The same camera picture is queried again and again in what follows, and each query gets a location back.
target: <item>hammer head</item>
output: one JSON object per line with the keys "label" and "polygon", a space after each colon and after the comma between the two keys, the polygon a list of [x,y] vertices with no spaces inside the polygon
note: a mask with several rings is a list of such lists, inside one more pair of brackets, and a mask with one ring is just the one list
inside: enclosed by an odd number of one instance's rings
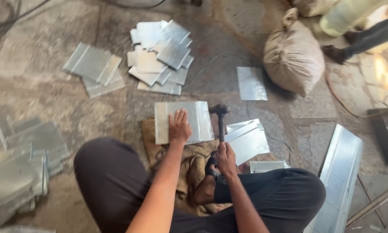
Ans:
{"label": "hammer head", "polygon": [[210,114],[216,113],[217,115],[224,115],[226,113],[231,112],[231,108],[223,104],[217,104],[208,108],[208,111],[210,112]]}

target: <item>person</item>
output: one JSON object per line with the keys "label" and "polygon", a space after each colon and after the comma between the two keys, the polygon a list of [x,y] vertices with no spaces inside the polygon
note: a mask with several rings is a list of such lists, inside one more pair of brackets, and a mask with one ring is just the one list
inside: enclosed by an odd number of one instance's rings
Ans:
{"label": "person", "polygon": [[338,49],[333,45],[322,46],[325,55],[332,60],[343,64],[354,54],[360,54],[372,49],[375,46],[388,41],[388,19],[383,20],[365,31],[348,31],[344,35],[346,41],[351,46],[344,49]]}
{"label": "person", "polygon": [[301,233],[325,201],[325,187],[309,171],[288,168],[236,173],[235,154],[221,143],[218,167],[225,182],[207,175],[195,204],[232,203],[207,217],[174,209],[182,150],[191,135],[188,113],[169,116],[169,149],[151,182],[137,153],[112,138],[87,142],[74,160],[83,198],[102,233]]}

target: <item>right hand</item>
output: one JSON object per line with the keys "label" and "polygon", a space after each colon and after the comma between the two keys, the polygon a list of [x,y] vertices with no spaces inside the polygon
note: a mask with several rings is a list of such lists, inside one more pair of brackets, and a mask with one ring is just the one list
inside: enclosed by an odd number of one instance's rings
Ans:
{"label": "right hand", "polygon": [[217,152],[218,155],[218,168],[221,173],[226,177],[237,176],[236,172],[236,154],[234,154],[233,149],[230,144],[222,142],[219,145],[220,151]]}

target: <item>black pants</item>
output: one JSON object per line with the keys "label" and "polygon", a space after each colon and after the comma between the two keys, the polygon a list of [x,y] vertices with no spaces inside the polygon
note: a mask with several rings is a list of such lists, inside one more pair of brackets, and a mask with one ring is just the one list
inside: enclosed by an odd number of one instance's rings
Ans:
{"label": "black pants", "polygon": [[354,54],[360,54],[372,49],[375,46],[388,41],[388,19],[383,20],[368,30],[357,33],[357,41],[355,44],[345,48],[347,58]]}
{"label": "black pants", "polygon": [[[87,142],[75,157],[77,182],[102,233],[124,233],[144,201],[150,180],[136,152],[111,138]],[[314,174],[297,168],[239,175],[271,233],[301,233],[325,201]],[[217,184],[217,203],[231,202],[227,185]],[[236,233],[233,207],[208,217],[174,210],[172,233]]]}

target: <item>hammer handle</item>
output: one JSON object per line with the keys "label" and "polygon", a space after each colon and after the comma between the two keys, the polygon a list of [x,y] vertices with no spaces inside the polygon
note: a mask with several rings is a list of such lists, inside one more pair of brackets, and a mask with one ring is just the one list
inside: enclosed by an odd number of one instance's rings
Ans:
{"label": "hammer handle", "polygon": [[218,137],[220,138],[220,143],[225,141],[225,130],[224,130],[224,114],[218,115]]}

